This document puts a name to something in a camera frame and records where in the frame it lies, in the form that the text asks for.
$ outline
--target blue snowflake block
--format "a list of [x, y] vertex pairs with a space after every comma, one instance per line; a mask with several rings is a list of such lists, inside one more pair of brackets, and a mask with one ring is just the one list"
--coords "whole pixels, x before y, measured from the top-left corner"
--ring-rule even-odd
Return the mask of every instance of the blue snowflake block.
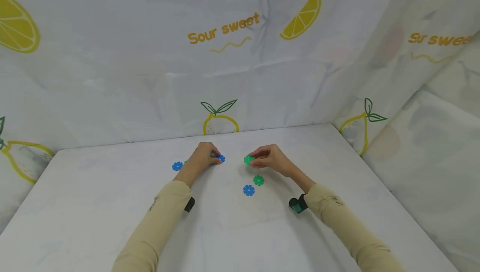
[[251, 186], [250, 184], [247, 184], [246, 186], [243, 187], [243, 193], [246, 196], [253, 196], [253, 194], [255, 194], [255, 187]]
[[220, 159], [222, 162], [225, 162], [225, 156], [218, 155], [217, 158]]
[[172, 165], [172, 169], [174, 171], [180, 171], [181, 167], [183, 167], [183, 164], [181, 161], [177, 161]]

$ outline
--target yellow lemon slice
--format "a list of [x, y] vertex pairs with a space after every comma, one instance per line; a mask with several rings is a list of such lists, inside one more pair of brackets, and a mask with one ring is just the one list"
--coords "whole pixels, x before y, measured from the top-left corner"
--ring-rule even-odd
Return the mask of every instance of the yellow lemon slice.
[[294, 39], [299, 37], [303, 32], [315, 22], [320, 12], [322, 0], [308, 0], [305, 6], [300, 10], [290, 23], [283, 29], [280, 36], [283, 39]]
[[0, 45], [32, 53], [39, 41], [37, 26], [27, 10], [15, 0], [0, 0]]

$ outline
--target lemon illustration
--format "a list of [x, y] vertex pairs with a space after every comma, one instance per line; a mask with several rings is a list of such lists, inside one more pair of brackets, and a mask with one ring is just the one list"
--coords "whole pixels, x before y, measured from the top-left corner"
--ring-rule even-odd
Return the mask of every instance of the lemon illustration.
[[[0, 134], [5, 117], [0, 118]], [[35, 183], [47, 167], [54, 153], [44, 145], [0, 139], [0, 152], [9, 160], [13, 170], [24, 180]]]
[[22, 5], [15, 0], [0, 0], [0, 44], [20, 53], [37, 49], [37, 26]]
[[[367, 150], [368, 147], [368, 122], [385, 121], [388, 118], [379, 114], [372, 113], [373, 103], [369, 98], [364, 99], [365, 111], [358, 115], [346, 120], [338, 130], [347, 140], [348, 143], [355, 149], [355, 151], [361, 156]], [[363, 131], [363, 140], [356, 140], [358, 133]]]
[[215, 133], [239, 132], [239, 124], [229, 116], [217, 115], [229, 110], [237, 100], [226, 102], [217, 110], [207, 102], [201, 102], [203, 107], [208, 110], [208, 118], [203, 122], [203, 135]]
[[322, 0], [308, 0], [305, 6], [300, 10], [290, 23], [283, 29], [280, 36], [283, 39], [294, 39], [299, 37], [303, 32], [315, 22], [315, 19], [320, 12]]

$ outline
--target flower-shaped toy piece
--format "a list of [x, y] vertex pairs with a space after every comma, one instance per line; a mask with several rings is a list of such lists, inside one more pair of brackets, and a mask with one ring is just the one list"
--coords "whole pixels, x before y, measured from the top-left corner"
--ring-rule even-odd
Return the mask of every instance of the flower-shaped toy piece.
[[255, 194], [255, 187], [251, 186], [250, 184], [247, 184], [246, 186], [243, 187], [243, 193], [246, 196], [253, 196], [253, 194]]
[[249, 165], [250, 165], [250, 161], [253, 161], [254, 159], [255, 159], [255, 157], [250, 156], [250, 155], [247, 155], [247, 156], [245, 156], [245, 157], [243, 158], [243, 162], [245, 162], [245, 164], [246, 164], [247, 166], [249, 166]]
[[262, 176], [257, 175], [253, 178], [253, 183], [256, 184], [257, 186], [261, 186], [265, 182], [265, 179], [263, 179]]
[[172, 165], [172, 169], [174, 171], [180, 171], [181, 167], [183, 167], [183, 164], [181, 163], [181, 161], [177, 161]]

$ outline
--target long sleeve shirt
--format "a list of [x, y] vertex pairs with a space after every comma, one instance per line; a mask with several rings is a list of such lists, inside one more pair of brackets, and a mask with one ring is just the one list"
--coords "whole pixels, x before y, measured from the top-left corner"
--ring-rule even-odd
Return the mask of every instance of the long sleeve shirt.
[[[172, 181], [164, 186], [120, 251], [112, 272], [156, 272], [158, 258], [191, 195], [190, 188], [182, 181]], [[388, 247], [332, 190], [315, 184], [304, 199], [315, 216], [347, 247], [362, 272], [404, 272]]]

